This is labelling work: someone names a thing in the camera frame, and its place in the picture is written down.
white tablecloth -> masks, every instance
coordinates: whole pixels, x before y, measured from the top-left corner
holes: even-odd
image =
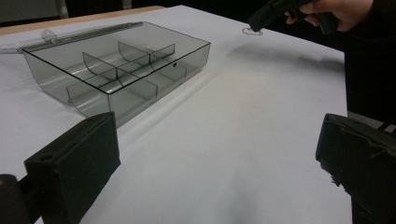
[[[315,151],[326,113],[347,113],[342,52],[189,7],[53,27],[149,21],[211,42],[203,71],[118,129],[121,167],[81,223],[351,223],[350,198]],[[41,31],[0,36],[0,45]],[[0,173],[84,117],[0,55]]]

finger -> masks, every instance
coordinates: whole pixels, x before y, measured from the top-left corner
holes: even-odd
[[[314,26],[319,26],[320,22],[318,20],[318,18],[314,17],[314,16],[307,16],[305,17],[305,20],[309,23],[311,23]]]
[[[318,0],[300,7],[300,11],[305,14],[329,12],[339,8],[338,1]]]
[[[292,17],[288,17],[286,19],[286,24],[294,24],[297,20],[293,19]]]

black device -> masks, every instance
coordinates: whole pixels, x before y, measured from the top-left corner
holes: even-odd
[[[0,175],[0,223],[78,224],[120,166],[114,113],[74,126],[25,161],[27,176]]]
[[[327,114],[316,159],[353,200],[356,219],[396,223],[396,136],[354,119]]]
[[[300,6],[306,5],[312,0],[271,0],[267,5],[261,7],[247,19],[247,23],[254,32],[268,27],[278,17],[284,16],[289,12],[292,18],[297,21],[303,20],[306,15],[300,11]],[[338,21],[331,12],[318,13],[322,33],[330,35],[338,28]]]

hand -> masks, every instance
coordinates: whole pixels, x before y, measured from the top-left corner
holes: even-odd
[[[335,18],[338,19],[338,31],[345,32],[367,18],[373,6],[374,0],[314,0],[300,7],[300,11],[308,14],[306,21],[319,26],[320,22],[315,16],[319,12],[331,12]],[[286,23],[293,24],[295,19],[292,19],[289,13]]]

clear plastic box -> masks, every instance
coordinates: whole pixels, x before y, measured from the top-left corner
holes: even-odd
[[[210,43],[149,22],[49,38],[20,49],[37,84],[90,117],[114,111],[117,126],[207,63]]]

